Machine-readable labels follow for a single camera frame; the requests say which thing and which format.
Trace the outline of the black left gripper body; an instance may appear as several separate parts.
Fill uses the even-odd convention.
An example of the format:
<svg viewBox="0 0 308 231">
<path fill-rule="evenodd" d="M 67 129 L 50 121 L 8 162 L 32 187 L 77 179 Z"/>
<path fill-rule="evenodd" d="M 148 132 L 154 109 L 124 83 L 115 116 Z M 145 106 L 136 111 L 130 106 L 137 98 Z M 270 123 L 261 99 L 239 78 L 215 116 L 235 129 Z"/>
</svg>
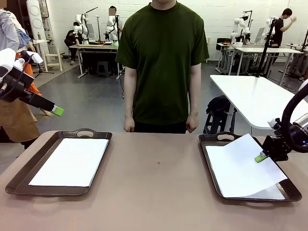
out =
<svg viewBox="0 0 308 231">
<path fill-rule="evenodd" d="M 9 72 L 0 83 L 0 99 L 9 103 L 21 99 L 27 103 L 33 95 L 27 90 L 33 81 L 34 78 L 24 72 Z"/>
</svg>

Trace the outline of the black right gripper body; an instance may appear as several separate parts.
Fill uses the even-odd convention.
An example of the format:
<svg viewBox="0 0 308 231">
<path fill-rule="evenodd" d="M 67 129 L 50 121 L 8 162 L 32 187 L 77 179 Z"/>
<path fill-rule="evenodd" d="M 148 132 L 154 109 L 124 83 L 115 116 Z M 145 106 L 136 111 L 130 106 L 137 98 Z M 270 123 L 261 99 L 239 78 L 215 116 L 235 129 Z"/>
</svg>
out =
<svg viewBox="0 0 308 231">
<path fill-rule="evenodd" d="M 298 153 L 308 152 L 308 130 L 298 123 L 283 127 L 283 136 L 287 145 Z"/>
</svg>

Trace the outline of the person's right hand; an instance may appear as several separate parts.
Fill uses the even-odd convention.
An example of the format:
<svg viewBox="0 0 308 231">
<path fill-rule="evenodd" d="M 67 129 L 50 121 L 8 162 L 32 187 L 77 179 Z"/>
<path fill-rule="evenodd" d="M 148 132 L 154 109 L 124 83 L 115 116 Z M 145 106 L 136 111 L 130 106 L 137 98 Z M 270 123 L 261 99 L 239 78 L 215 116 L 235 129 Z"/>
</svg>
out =
<svg viewBox="0 0 308 231">
<path fill-rule="evenodd" d="M 134 132 L 135 122 L 132 117 L 125 117 L 123 129 L 125 132 Z"/>
</svg>

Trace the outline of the person's left hand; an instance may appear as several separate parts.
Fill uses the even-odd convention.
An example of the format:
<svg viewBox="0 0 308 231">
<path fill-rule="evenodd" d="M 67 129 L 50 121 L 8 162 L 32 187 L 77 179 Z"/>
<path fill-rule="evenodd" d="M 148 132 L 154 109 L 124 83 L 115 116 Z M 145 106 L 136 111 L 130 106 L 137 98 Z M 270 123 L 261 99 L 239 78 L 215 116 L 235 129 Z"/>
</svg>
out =
<svg viewBox="0 0 308 231">
<path fill-rule="evenodd" d="M 199 126 L 198 116 L 189 115 L 186 121 L 186 130 L 193 133 Z"/>
</svg>

